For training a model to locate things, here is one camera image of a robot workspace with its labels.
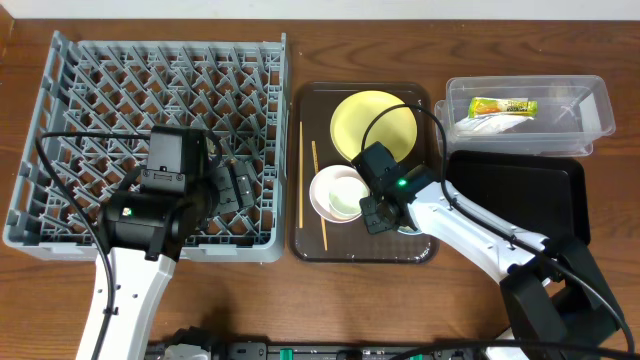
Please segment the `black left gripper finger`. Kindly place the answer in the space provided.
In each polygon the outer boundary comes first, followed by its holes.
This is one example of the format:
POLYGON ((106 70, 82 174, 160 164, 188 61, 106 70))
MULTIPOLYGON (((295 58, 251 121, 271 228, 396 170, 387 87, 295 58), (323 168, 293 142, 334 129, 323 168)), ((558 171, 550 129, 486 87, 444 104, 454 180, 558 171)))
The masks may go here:
POLYGON ((249 208, 255 205, 256 196, 253 187, 253 178, 245 162, 240 162, 240 195, 243 208, 249 208))
POLYGON ((242 209, 245 205, 244 196, 246 189, 244 181, 246 180, 246 167, 242 162, 229 162, 228 168, 231 175, 231 183, 234 188, 238 209, 242 209))

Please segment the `light blue bowl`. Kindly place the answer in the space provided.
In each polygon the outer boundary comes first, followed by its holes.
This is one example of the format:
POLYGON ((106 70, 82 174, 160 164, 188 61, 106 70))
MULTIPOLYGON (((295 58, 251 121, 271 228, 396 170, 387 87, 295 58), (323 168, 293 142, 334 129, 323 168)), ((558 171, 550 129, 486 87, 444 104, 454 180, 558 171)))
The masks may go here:
POLYGON ((423 232, 420 230, 414 230, 409 226, 401 226, 398 228, 398 232, 407 236, 418 236, 422 235, 423 232))

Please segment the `white cup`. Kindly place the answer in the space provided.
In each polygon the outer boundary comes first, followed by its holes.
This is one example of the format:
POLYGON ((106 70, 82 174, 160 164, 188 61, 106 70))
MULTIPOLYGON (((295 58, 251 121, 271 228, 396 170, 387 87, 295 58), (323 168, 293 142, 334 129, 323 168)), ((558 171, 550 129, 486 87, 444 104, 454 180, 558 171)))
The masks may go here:
POLYGON ((330 213, 341 220, 361 214, 360 200, 368 196, 367 186, 358 178, 345 176, 336 179, 329 189, 330 213))

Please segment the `white napkin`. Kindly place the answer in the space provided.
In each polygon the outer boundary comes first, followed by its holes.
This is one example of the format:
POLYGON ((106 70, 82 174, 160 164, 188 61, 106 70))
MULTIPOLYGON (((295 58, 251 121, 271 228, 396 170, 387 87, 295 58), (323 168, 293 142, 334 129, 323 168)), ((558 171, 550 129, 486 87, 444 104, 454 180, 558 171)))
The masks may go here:
POLYGON ((529 116, 511 114, 482 115, 466 117, 454 126, 459 135, 494 135, 509 130, 516 125, 531 120, 529 116))

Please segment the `green orange snack wrapper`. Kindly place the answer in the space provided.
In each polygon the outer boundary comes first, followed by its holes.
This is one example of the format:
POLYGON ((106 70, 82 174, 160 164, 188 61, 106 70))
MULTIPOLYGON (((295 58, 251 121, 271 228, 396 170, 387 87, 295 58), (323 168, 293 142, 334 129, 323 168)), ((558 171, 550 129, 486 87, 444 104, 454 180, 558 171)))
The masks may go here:
POLYGON ((474 97, 468 109, 468 116, 470 118, 492 114, 535 116, 537 113, 538 103, 536 101, 528 101, 527 99, 474 97))

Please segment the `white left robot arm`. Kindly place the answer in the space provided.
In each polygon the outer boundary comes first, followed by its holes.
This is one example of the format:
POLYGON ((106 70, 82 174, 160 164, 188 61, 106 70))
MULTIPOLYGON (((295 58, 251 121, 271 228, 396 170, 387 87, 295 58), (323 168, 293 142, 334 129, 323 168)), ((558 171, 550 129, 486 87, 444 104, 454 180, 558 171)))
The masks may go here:
POLYGON ((121 180, 99 211, 98 240, 106 253, 95 261, 77 358, 144 357, 186 240, 211 219, 253 206, 253 179, 245 163, 230 161, 196 172, 138 166, 121 180))

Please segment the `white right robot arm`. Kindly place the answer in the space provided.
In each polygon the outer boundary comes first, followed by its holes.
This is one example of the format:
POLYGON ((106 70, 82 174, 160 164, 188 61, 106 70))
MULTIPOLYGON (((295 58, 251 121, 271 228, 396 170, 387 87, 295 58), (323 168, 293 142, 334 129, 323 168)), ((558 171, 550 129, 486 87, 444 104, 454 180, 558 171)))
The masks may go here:
POLYGON ((424 166, 357 168, 371 190, 361 207, 370 233, 407 226, 436 237, 500 287, 507 339, 473 342, 505 359, 636 359, 623 313, 589 249, 514 226, 459 194, 424 166))

